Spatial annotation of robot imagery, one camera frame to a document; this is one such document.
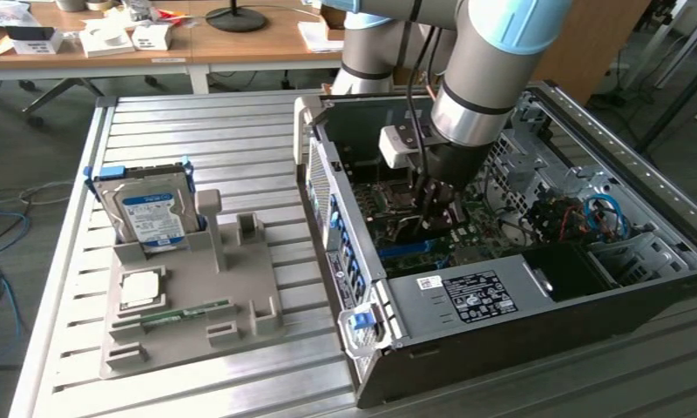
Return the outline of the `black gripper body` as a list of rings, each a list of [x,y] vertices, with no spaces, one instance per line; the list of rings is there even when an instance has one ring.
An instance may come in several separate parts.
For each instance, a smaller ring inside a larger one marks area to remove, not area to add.
[[[481,170],[492,150],[492,144],[467,147],[453,143],[425,146],[425,168],[421,168],[421,155],[409,157],[413,171],[412,187],[436,180],[456,190],[464,190]]]

